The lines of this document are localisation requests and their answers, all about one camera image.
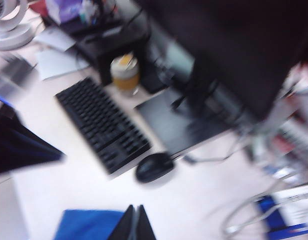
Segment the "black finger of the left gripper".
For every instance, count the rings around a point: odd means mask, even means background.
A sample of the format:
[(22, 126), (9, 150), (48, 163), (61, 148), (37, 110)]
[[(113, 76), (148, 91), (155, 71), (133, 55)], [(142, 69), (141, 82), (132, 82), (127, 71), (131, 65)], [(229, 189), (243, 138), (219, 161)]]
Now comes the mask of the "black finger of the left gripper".
[(9, 105), (0, 107), (0, 174), (53, 161), (64, 153), (26, 128)]

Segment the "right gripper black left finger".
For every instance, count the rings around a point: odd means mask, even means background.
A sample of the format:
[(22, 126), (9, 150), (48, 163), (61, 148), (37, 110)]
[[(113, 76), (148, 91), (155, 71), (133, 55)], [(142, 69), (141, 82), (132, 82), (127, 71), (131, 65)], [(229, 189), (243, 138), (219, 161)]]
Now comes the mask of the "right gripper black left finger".
[(136, 210), (129, 205), (107, 238), (108, 240), (133, 240), (135, 237)]

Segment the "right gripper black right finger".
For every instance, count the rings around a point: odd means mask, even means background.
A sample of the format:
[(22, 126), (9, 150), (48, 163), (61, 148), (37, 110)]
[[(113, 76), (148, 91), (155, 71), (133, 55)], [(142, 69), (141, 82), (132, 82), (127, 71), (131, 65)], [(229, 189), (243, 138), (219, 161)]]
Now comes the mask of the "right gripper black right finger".
[(143, 205), (137, 209), (138, 221), (136, 227), (136, 238), (138, 240), (156, 240), (151, 223)]

